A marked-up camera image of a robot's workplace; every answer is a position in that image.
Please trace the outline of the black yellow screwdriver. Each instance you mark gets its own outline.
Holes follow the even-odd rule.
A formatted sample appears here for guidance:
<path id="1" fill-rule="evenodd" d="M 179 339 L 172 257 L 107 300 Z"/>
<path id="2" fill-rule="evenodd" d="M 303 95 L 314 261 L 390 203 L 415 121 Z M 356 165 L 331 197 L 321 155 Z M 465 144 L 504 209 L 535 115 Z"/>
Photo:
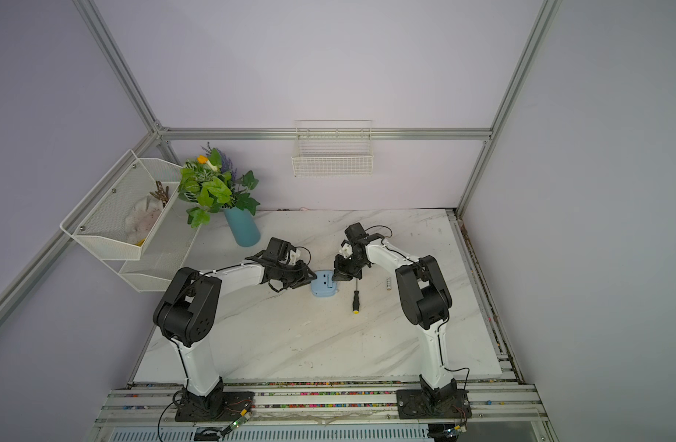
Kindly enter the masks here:
<path id="1" fill-rule="evenodd" d="M 358 314 L 360 312 L 360 291 L 359 291 L 359 280 L 357 278 L 355 279 L 352 310 L 355 314 Z"/>

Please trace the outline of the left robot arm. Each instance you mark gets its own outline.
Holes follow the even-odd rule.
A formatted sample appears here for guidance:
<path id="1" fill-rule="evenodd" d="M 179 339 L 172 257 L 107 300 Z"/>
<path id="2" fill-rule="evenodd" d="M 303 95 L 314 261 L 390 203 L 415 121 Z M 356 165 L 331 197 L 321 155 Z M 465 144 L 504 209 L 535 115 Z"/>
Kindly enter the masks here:
<path id="1" fill-rule="evenodd" d="M 179 269 L 153 313 L 153 322 L 181 357 L 188 394 L 204 400 L 222 390 L 208 340 L 222 298 L 259 285 L 282 293 L 316 279 L 299 249 L 277 238 L 270 239 L 264 250 L 230 266 Z"/>

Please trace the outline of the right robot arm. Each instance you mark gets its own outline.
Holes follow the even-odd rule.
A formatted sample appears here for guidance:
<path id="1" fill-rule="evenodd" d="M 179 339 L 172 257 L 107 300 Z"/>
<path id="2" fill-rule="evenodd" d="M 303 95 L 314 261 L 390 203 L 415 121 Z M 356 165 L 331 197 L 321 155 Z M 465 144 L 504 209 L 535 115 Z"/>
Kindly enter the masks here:
<path id="1" fill-rule="evenodd" d="M 450 319 L 452 298 L 437 259 L 404 252 L 391 245 L 385 236 L 369 234 L 361 224 L 352 224 L 345 229 L 345 240 L 334 258 L 332 279 L 336 282 L 360 280 L 363 269 L 373 266 L 393 276 L 402 312 L 421 332 L 422 389 L 443 394 L 453 386 L 441 338 Z"/>

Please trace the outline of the teal vase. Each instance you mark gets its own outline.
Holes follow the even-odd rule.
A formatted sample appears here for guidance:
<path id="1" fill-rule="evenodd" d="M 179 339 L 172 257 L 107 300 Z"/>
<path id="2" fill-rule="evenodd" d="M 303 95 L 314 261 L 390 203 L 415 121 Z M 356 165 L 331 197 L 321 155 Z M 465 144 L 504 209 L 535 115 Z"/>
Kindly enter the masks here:
<path id="1" fill-rule="evenodd" d="M 261 233 L 250 211 L 233 207 L 225 209 L 224 215 L 239 246 L 249 248 L 259 242 Z"/>

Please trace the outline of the artificial green plant bouquet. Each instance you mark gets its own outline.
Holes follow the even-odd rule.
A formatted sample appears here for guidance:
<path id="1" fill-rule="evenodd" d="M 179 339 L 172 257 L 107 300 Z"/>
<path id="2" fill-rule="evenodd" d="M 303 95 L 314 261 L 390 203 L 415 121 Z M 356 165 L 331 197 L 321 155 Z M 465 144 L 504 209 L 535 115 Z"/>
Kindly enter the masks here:
<path id="1" fill-rule="evenodd" d="M 258 184 L 253 171 L 240 174 L 227 154 L 207 143 L 181 169 L 179 198 L 192 205 L 186 210 L 187 224 L 205 226 L 211 215 L 234 208 L 256 215 L 261 204 L 251 193 Z"/>

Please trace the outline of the brown twigs in shelf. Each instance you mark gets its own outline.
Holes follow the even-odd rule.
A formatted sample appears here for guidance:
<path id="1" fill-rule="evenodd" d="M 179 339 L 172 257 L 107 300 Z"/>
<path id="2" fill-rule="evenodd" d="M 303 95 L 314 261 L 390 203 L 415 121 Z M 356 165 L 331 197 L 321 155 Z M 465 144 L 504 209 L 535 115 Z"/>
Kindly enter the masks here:
<path id="1" fill-rule="evenodd" d="M 160 202 L 161 206 L 165 208 L 166 205 L 170 202 L 170 188 L 168 186 L 164 186 L 163 183 L 160 182 L 159 180 L 155 181 L 155 185 L 156 190 L 150 192 L 149 195 L 158 202 Z"/>

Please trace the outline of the white cloth in shelf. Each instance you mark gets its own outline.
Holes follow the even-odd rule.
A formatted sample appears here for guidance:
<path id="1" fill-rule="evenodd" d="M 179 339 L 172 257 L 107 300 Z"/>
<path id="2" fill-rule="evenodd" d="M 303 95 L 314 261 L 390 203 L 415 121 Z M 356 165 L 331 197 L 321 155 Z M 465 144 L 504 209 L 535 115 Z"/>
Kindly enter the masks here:
<path id="1" fill-rule="evenodd" d="M 144 197 L 135 203 L 124 221 L 126 241 L 141 245 L 154 228 L 163 208 L 163 202 L 153 196 Z"/>

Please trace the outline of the white two-tier mesh shelf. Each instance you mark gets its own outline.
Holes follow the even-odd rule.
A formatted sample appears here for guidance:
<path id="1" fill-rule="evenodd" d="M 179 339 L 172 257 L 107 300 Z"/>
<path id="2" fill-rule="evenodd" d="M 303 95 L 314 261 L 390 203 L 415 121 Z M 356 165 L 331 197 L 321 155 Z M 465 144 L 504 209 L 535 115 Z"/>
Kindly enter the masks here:
<path id="1" fill-rule="evenodd" d="M 199 233 L 187 224 L 192 205 L 179 198 L 181 167 L 160 158 L 141 158 L 129 150 L 60 223 L 73 241 L 138 292 L 163 292 L 185 264 Z M 159 180 L 170 188 L 170 202 L 146 240 L 126 241 L 124 221 Z"/>

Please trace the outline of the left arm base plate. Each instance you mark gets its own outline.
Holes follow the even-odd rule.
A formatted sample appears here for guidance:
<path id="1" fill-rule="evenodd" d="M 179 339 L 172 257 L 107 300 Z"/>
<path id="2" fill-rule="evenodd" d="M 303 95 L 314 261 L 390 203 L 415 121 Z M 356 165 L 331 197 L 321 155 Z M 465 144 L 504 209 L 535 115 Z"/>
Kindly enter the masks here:
<path id="1" fill-rule="evenodd" d="M 247 414 L 253 404 L 253 392 L 220 392 L 208 397 L 185 392 L 177 407 L 176 422 L 231 422 Z"/>

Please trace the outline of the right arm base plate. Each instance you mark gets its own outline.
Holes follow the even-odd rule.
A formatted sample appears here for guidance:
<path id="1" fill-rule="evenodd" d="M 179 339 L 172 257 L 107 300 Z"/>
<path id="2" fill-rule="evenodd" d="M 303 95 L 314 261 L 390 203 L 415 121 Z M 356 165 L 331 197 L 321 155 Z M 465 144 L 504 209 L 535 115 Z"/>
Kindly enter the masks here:
<path id="1" fill-rule="evenodd" d="M 404 420 L 437 419 L 466 421 L 472 417 L 466 390 L 457 389 L 430 396 L 424 390 L 396 392 L 398 416 Z"/>

